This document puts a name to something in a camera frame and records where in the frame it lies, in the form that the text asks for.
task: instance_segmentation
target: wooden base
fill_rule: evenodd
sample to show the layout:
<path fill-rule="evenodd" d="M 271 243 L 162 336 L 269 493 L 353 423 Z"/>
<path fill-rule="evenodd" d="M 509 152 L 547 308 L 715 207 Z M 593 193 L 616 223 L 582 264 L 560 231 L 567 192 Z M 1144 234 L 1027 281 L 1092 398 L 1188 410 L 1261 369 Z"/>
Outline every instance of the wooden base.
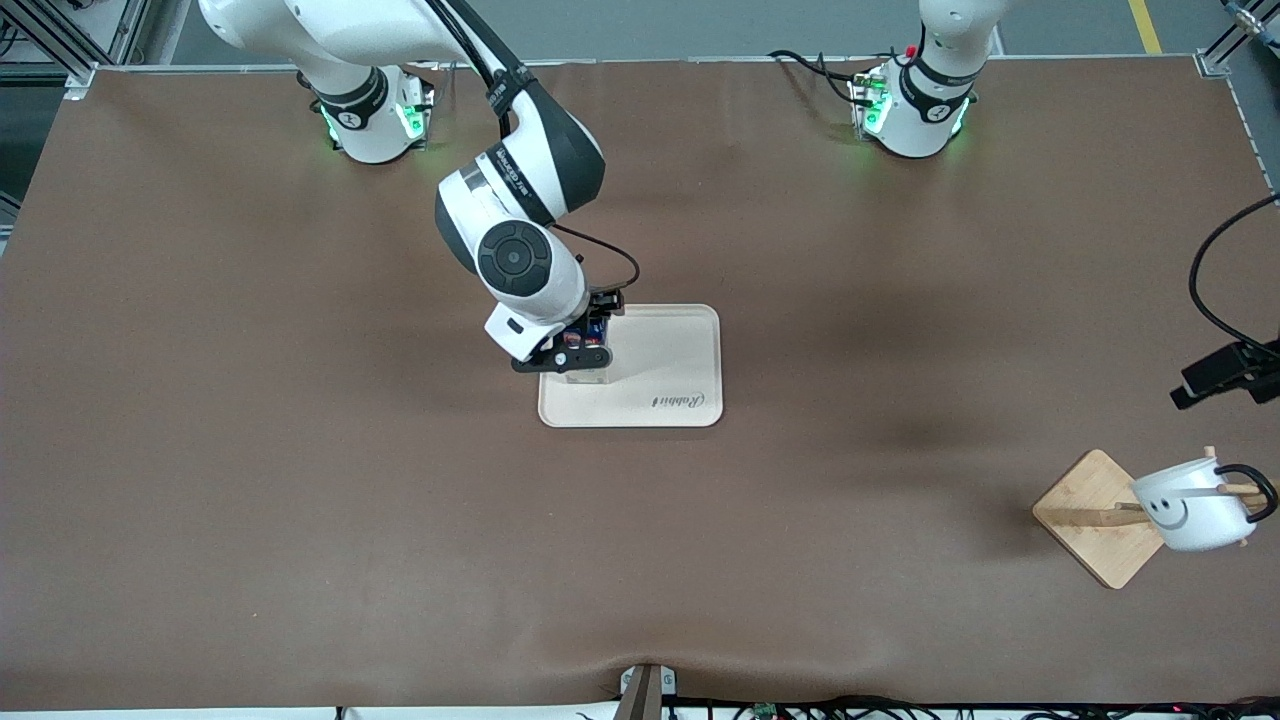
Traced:
<path fill-rule="evenodd" d="M 1130 484 L 1124 468 L 1093 450 L 1032 506 L 1036 519 L 1111 589 L 1123 588 L 1165 544 Z"/>

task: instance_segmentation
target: gray floor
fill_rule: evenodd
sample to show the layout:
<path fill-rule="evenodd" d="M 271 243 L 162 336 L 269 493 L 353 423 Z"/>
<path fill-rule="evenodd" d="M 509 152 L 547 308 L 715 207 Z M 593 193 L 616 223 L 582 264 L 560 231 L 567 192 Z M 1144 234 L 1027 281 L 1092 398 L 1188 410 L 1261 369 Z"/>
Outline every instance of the gray floor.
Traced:
<path fill-rule="evenodd" d="M 780 47 L 865 55 L 909 45 L 919 33 L 910 0 L 471 1 L 526 60 L 741 56 Z M 1217 0 L 1147 0 L 1147 5 L 1166 53 L 1192 53 L 1228 27 Z M 1011 55 L 1143 53 L 1128 0 L 1025 0 L 1000 32 Z M 152 0 L 146 35 L 146 56 L 169 64 L 283 61 L 221 42 L 205 26 L 195 0 Z M 1260 155 L 1268 167 L 1280 168 L 1280 59 L 1248 47 L 1231 65 Z M 26 193 L 58 95 L 47 88 L 0 90 L 0 190 L 17 197 Z"/>

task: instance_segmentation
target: black mug handle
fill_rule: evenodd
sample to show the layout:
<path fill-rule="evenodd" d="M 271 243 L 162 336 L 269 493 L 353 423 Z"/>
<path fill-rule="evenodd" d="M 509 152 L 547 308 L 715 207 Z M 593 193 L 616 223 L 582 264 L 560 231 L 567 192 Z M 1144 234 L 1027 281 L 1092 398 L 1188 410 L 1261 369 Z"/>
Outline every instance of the black mug handle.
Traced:
<path fill-rule="evenodd" d="M 1272 512 L 1276 511 L 1276 506 L 1280 505 L 1280 502 L 1276 501 L 1275 486 L 1271 484 L 1271 480 L 1268 480 L 1266 475 L 1254 468 L 1249 468 L 1248 465 L 1222 465 L 1221 468 L 1213 470 L 1213 473 L 1217 475 L 1239 473 L 1253 480 L 1253 484 L 1258 486 L 1258 489 L 1262 491 L 1262 497 L 1267 498 L 1267 506 L 1245 518 L 1244 520 L 1247 523 L 1260 523 L 1266 520 Z"/>

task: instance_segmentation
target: brown mat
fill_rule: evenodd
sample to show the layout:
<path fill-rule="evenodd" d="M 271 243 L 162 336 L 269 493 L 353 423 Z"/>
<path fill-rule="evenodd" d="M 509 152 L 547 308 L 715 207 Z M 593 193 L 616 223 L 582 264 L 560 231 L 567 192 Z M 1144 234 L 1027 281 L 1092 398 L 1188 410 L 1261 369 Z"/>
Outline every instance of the brown mat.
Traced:
<path fill-rule="evenodd" d="M 1275 407 L 1165 395 L 1226 341 L 1193 251 L 1266 192 L 1224 83 L 992 63 L 908 161 L 771 64 L 540 76 L 609 159 L 571 224 L 643 260 L 632 301 L 719 311 L 723 420 L 539 424 L 431 222 L 494 137 L 474 78 L 367 168 L 291 76 L 100 73 L 0 263 L 0 706 L 588 701 L 641 660 L 722 697 L 1276 691 L 1280 521 L 1112 592 L 1029 512 L 1093 447 L 1280 475 Z M 1204 269 L 1257 333 L 1276 229 Z"/>

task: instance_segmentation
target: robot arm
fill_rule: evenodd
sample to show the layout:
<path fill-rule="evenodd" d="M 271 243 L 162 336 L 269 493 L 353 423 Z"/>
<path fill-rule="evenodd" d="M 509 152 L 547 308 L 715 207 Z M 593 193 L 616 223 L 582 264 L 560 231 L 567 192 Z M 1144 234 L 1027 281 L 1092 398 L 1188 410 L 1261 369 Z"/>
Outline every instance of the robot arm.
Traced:
<path fill-rule="evenodd" d="M 1016 0 L 920 0 L 920 46 L 852 82 L 859 131 L 906 158 L 942 150 L 956 132 L 991 33 Z"/>
<path fill-rule="evenodd" d="M 591 292 L 577 259 L 547 229 L 595 199 L 604 156 L 465 0 L 380 0 L 376 8 L 349 0 L 200 0 L 200 6 L 228 42 L 292 59 L 330 129 L 360 161 L 392 160 L 421 140 L 403 122 L 419 81 L 397 65 L 422 58 L 472 64 L 503 131 L 508 113 L 517 128 L 440 182 L 440 236 L 498 301 L 485 331 L 517 370 L 608 365 L 603 336 L 611 313 L 621 311 L 621 295 Z M 581 347 L 582 336 L 598 346 L 594 352 L 561 351 Z"/>

